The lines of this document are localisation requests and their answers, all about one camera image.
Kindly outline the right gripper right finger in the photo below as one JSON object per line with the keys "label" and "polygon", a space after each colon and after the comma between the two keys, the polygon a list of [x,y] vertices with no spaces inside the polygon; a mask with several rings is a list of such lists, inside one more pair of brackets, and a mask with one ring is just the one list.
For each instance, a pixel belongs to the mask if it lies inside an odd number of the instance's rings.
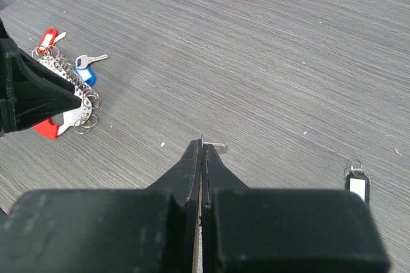
{"label": "right gripper right finger", "polygon": [[333,189],[251,188],[212,146],[202,158],[205,272],[388,272],[369,206]]}

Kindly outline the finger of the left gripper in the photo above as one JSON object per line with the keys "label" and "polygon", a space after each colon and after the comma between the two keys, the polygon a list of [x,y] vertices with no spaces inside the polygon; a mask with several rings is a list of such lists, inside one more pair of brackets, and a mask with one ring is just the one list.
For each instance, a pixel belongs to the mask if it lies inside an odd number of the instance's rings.
{"label": "finger of the left gripper", "polygon": [[67,88],[8,36],[1,25],[1,136],[45,120],[53,95]]}

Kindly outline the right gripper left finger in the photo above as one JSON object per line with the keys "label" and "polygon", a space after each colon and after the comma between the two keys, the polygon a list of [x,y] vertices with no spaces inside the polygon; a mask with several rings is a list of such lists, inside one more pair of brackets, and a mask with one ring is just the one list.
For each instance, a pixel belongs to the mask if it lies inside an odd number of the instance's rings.
{"label": "right gripper left finger", "polygon": [[202,144],[144,189],[23,194],[1,219],[2,272],[192,272]]}

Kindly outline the grey keyring holder red handle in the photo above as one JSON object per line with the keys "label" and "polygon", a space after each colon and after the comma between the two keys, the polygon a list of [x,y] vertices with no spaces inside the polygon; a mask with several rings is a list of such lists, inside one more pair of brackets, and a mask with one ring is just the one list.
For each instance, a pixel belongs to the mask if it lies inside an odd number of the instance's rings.
{"label": "grey keyring holder red handle", "polygon": [[84,135],[98,123],[96,109],[101,104],[100,95],[74,70],[57,47],[44,47],[39,55],[37,47],[31,54],[37,55],[37,62],[54,73],[67,88],[61,90],[62,96],[53,95],[53,109],[45,114],[45,120],[36,124],[34,130],[48,139],[56,139],[72,128],[75,133]]}

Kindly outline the blue key tag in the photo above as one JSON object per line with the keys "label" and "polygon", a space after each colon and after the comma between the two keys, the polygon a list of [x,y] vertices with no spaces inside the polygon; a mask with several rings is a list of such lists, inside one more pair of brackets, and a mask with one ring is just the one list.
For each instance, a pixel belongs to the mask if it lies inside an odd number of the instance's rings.
{"label": "blue key tag", "polygon": [[78,76],[89,86],[93,86],[96,82],[96,77],[92,69],[87,66],[85,69],[78,69],[74,67]]}

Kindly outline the silver key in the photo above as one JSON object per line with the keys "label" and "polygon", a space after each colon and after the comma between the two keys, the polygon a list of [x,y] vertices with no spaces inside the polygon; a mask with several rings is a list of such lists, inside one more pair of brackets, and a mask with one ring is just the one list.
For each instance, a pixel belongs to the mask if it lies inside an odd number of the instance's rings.
{"label": "silver key", "polygon": [[212,146],[218,154],[226,154],[228,152],[228,145],[225,143],[207,142],[204,135],[201,135],[202,147]]}

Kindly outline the black key fob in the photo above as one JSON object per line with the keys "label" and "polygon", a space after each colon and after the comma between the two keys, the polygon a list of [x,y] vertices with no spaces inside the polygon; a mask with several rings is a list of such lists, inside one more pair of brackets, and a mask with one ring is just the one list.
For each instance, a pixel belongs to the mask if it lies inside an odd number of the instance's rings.
{"label": "black key fob", "polygon": [[361,160],[353,160],[344,173],[345,190],[358,195],[363,202],[370,205],[370,175],[363,167]]}

